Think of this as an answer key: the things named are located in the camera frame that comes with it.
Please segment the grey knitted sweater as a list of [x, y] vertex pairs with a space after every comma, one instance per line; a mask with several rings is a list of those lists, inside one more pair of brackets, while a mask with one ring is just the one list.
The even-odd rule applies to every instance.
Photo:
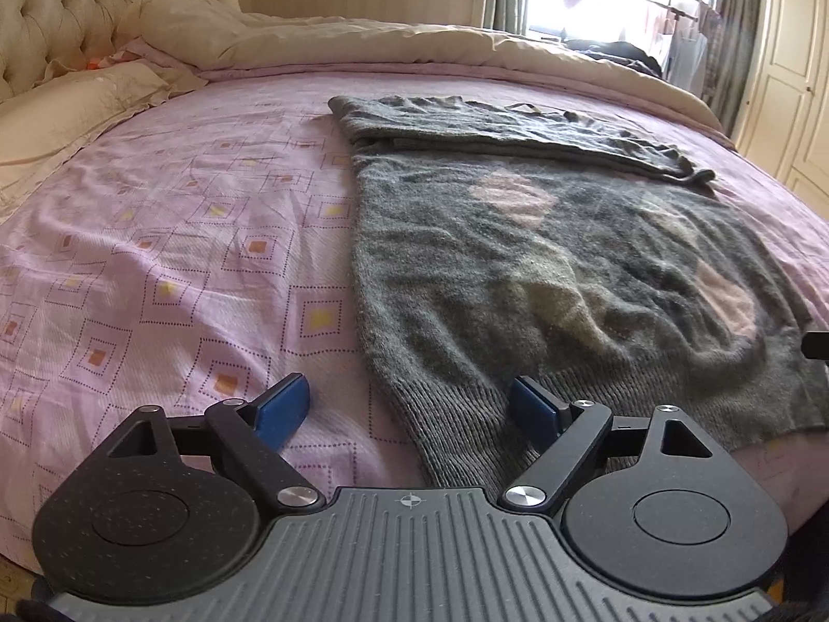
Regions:
[[621, 416], [673, 403], [729, 451], [827, 426], [813, 320], [714, 174], [582, 111], [349, 97], [365, 365], [439, 486], [503, 489], [529, 376]]

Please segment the dark clothes pile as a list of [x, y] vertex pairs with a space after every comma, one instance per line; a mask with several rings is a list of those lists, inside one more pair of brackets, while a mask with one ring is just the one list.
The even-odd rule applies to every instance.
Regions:
[[663, 79], [662, 66], [641, 48], [627, 41], [594, 42], [586, 39], [567, 39], [563, 45], [571, 51], [582, 53], [595, 61], [609, 61], [628, 67], [645, 76]]

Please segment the clothes drying rack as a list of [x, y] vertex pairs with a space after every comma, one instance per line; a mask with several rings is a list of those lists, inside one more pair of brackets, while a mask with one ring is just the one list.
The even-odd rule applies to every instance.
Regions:
[[703, 97], [721, 17], [707, 0], [649, 0], [659, 24], [659, 61], [667, 83]]

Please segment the cream pillow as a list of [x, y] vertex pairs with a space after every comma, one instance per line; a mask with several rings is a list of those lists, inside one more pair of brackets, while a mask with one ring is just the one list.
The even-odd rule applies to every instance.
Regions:
[[2, 218], [108, 129], [207, 85], [145, 61], [67, 72], [2, 104]]

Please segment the cream wardrobe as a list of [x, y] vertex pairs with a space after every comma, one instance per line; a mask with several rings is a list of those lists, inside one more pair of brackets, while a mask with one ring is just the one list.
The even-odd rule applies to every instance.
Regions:
[[827, 215], [827, 0], [766, 0], [736, 146]]

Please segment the cream rolled duvet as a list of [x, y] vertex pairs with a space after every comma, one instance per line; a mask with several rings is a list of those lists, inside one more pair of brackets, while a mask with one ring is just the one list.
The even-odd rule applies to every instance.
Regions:
[[444, 63], [494, 67], [576, 81], [660, 105], [719, 132], [718, 118], [687, 91], [561, 45], [462, 25], [364, 18], [280, 18], [241, 13], [218, 0], [138, 0], [115, 28], [120, 45], [140, 39], [203, 72], [311, 63]]

